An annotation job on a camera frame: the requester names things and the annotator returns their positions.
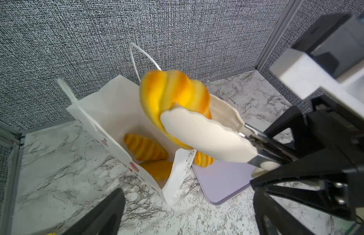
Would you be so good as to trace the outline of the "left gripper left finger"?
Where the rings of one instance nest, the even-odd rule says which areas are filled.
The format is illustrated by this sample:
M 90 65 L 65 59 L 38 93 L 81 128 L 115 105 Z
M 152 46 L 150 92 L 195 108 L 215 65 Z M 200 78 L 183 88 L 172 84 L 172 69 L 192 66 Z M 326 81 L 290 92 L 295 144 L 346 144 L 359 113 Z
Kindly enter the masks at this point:
M 115 189 L 95 208 L 64 232 L 65 235 L 117 235 L 126 199 L 121 188 Z

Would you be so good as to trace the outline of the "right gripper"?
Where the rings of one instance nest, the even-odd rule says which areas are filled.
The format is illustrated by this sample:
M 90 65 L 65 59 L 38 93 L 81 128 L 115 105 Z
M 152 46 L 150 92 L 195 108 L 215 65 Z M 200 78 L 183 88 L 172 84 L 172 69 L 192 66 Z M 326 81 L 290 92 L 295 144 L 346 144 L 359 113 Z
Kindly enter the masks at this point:
M 314 98 L 312 106 L 306 118 L 318 151 L 254 178 L 251 187 L 356 221 L 364 208 L 364 121 L 327 96 Z M 299 108 L 287 109 L 264 134 L 273 138 L 286 129 L 295 152 L 307 153 L 309 131 Z

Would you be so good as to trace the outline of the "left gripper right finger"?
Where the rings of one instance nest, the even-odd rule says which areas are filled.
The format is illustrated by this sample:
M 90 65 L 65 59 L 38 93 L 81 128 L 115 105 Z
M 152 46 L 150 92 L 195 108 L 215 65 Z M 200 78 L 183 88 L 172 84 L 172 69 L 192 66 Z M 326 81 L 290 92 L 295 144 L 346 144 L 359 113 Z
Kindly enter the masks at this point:
M 261 235 L 313 234 L 262 188 L 255 190 L 253 207 Z

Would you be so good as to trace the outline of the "large fake croissant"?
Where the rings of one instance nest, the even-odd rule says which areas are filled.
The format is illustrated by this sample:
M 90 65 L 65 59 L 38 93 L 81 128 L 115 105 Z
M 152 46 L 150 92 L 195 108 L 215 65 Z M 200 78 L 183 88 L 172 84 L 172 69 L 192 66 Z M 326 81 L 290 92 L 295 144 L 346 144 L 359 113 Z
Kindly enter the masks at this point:
M 158 183 L 167 181 L 171 171 L 173 163 L 163 160 L 163 161 L 152 161 L 143 162 L 139 164 L 143 169 L 145 169 Z
M 168 160 L 168 152 L 154 139 L 136 133 L 127 133 L 124 143 L 138 161 Z

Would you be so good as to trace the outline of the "white and steel tongs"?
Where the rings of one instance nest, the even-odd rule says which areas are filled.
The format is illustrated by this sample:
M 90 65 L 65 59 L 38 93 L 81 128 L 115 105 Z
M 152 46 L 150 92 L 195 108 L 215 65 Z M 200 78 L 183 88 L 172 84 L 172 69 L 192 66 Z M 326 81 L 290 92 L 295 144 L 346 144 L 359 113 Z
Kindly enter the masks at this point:
M 297 160 L 296 153 L 245 123 L 222 99 L 211 95 L 209 110 L 211 119 L 176 105 L 164 111 L 160 120 L 168 134 L 201 153 L 222 162 L 255 166 L 253 178 Z

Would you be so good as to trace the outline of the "white paper bag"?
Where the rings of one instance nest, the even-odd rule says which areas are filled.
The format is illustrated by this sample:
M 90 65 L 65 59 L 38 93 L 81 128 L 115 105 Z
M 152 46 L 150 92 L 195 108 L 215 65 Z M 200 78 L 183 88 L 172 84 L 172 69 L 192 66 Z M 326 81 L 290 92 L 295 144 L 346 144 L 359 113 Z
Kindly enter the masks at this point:
M 144 114 L 139 101 L 139 86 L 119 75 L 99 91 L 78 100 L 61 78 L 57 83 L 69 97 L 67 111 L 85 130 L 143 183 L 152 188 L 167 204 L 172 205 L 177 191 L 187 176 L 196 151 L 173 144 Z M 124 143 L 126 133 L 138 133 L 157 141 L 169 153 L 172 171 L 165 184 L 156 180 L 139 165 Z

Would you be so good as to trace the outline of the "striped fake bun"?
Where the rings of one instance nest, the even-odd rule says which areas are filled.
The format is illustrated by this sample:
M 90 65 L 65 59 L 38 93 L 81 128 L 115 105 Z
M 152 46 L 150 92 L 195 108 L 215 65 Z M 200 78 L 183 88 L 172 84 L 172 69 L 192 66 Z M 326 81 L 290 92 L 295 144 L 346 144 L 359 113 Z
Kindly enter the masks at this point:
M 148 71 L 140 80 L 140 104 L 152 124 L 173 144 L 191 150 L 168 134 L 160 120 L 164 111 L 181 106 L 211 119 L 209 110 L 210 94 L 202 82 L 189 79 L 186 74 L 177 70 Z
M 193 164 L 202 168 L 206 168 L 209 165 L 213 164 L 213 162 L 214 159 L 212 157 L 197 151 Z

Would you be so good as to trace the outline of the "lilac plastic tray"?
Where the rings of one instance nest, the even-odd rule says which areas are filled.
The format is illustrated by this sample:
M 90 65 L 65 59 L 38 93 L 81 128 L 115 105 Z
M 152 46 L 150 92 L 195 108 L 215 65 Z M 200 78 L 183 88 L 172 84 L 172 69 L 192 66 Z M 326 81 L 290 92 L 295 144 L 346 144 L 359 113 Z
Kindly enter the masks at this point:
M 211 119 L 195 116 L 192 146 L 214 159 L 206 168 L 193 165 L 198 181 L 208 202 L 221 205 L 250 185 L 255 169 L 248 162 L 257 155 L 255 147 L 245 139 L 238 111 L 222 99 L 210 97 Z

